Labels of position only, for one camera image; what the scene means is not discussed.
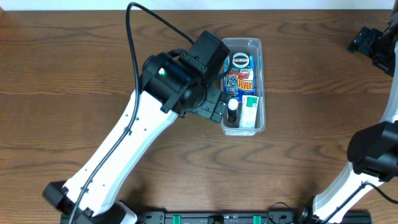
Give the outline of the dark bottle white cap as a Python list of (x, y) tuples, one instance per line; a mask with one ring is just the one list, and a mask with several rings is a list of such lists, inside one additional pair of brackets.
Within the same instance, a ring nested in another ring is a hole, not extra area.
[(228, 121), (234, 123), (238, 117), (239, 102), (237, 99), (232, 98), (228, 102)]

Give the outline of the blue Kool Fever box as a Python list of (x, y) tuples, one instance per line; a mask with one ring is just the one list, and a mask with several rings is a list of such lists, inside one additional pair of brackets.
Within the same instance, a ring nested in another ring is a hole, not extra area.
[[(239, 79), (236, 75), (226, 75), (223, 79), (223, 90), (231, 95), (232, 98), (238, 100), (238, 102), (242, 102), (243, 95), (255, 95), (255, 64), (254, 64), (254, 56), (249, 55), (250, 57), (250, 67), (253, 69), (254, 78), (252, 80), (242, 80)], [(227, 71), (229, 65), (232, 64), (230, 59), (226, 59), (224, 62), (224, 70)]]

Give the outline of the green white medicine box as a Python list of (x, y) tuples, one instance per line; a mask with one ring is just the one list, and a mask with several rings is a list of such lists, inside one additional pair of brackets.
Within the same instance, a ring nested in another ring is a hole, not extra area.
[(256, 124), (257, 106), (259, 98), (252, 95), (243, 95), (240, 128), (254, 128)]

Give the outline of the dark green round-logo box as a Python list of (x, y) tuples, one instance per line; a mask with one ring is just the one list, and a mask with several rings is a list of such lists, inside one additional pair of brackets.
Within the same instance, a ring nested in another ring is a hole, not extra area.
[(233, 68), (249, 68), (250, 57), (244, 52), (236, 52), (233, 54), (231, 64)]

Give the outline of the red medicine box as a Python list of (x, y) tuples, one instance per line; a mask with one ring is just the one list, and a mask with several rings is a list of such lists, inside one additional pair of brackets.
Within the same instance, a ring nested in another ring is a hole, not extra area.
[(236, 75), (242, 80), (252, 80), (254, 78), (254, 72), (251, 68), (232, 68), (228, 75)]

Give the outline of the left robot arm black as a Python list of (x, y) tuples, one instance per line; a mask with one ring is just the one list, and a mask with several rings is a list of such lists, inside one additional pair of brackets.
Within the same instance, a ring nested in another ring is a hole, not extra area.
[(229, 48), (203, 32), (190, 49), (149, 57), (123, 116), (89, 161), (66, 181), (51, 182), (44, 197), (62, 223), (136, 223), (138, 216), (116, 197), (152, 142), (189, 113), (219, 123), (229, 95), (214, 87)]

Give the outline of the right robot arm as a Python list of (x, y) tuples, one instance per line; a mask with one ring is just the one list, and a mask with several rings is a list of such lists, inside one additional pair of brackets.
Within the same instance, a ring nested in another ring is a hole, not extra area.
[(350, 210), (371, 190), (397, 203), (379, 188), (397, 177), (397, 6), (392, 8), (385, 31), (363, 27), (348, 51), (362, 53), (393, 78), (387, 106), (377, 124), (353, 135), (343, 170), (303, 208), (297, 223), (371, 223), (369, 212)]

